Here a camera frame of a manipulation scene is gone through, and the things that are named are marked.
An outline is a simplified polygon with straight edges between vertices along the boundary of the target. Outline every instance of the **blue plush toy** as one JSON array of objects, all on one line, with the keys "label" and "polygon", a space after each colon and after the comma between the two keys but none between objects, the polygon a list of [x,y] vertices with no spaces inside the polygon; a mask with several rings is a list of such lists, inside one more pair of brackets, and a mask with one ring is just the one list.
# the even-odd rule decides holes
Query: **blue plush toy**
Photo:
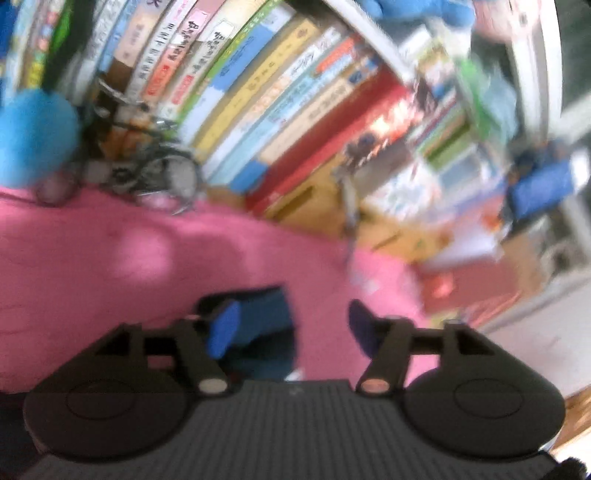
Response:
[{"label": "blue plush toy", "polygon": [[470,0],[358,0],[376,20],[410,21],[439,17],[454,28],[472,28],[476,21]]},{"label": "blue plush toy", "polygon": [[0,111],[0,186],[30,187],[69,161],[80,138],[73,106],[53,90],[92,32],[94,2],[73,0],[71,29],[46,63],[41,89],[24,90]]},{"label": "blue plush toy", "polygon": [[63,97],[25,90],[0,112],[0,185],[32,186],[74,153],[78,114]]}]

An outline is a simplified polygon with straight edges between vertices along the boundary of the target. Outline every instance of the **orange label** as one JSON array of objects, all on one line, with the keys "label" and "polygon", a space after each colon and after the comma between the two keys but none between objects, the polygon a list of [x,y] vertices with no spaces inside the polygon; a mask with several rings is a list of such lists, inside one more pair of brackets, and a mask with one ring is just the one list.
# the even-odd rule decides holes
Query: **orange label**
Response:
[{"label": "orange label", "polygon": [[323,73],[330,68],[343,55],[350,54],[355,47],[359,44],[359,37],[357,35],[351,35],[345,41],[341,42],[328,56],[320,62],[316,67],[316,73]]}]

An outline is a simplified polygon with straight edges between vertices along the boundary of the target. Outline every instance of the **pink blanket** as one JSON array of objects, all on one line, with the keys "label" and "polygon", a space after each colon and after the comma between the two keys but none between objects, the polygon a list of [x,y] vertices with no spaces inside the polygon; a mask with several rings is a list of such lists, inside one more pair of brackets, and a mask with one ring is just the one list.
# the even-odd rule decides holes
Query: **pink blanket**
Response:
[{"label": "pink blanket", "polygon": [[[366,368],[347,327],[351,299],[423,323],[416,285],[400,261],[368,252],[354,285],[343,246],[227,209],[170,218],[94,191],[62,209],[0,197],[0,390],[31,388],[120,323],[160,327],[209,293],[282,284],[307,379]],[[413,373],[433,359],[421,358]]]}]

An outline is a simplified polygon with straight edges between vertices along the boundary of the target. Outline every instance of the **circular pad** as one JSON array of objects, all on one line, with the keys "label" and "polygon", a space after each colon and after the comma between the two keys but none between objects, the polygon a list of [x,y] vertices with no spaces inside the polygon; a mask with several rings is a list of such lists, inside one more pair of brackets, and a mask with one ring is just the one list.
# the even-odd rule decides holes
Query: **circular pad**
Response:
[{"label": "circular pad", "polygon": [[24,417],[54,455],[102,460],[150,449],[180,425],[187,398],[168,375],[125,358],[67,364],[29,393]]},{"label": "circular pad", "polygon": [[530,455],[560,430],[564,402],[535,381],[513,380],[432,370],[406,389],[404,410],[421,434],[454,453],[481,459]]}]

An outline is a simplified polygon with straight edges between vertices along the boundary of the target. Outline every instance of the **yellow book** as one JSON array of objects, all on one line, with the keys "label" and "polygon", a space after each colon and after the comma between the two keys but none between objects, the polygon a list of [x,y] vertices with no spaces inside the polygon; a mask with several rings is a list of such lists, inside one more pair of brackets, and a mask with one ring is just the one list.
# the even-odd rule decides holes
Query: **yellow book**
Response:
[{"label": "yellow book", "polygon": [[193,144],[199,156],[211,153],[224,132],[262,87],[274,77],[285,62],[299,53],[319,33],[319,28],[307,18],[296,18],[287,25],[285,34],[278,39],[275,48],[269,48],[269,55],[236,89],[236,93],[220,105],[219,115],[213,116],[214,120],[209,127],[201,129]]}]

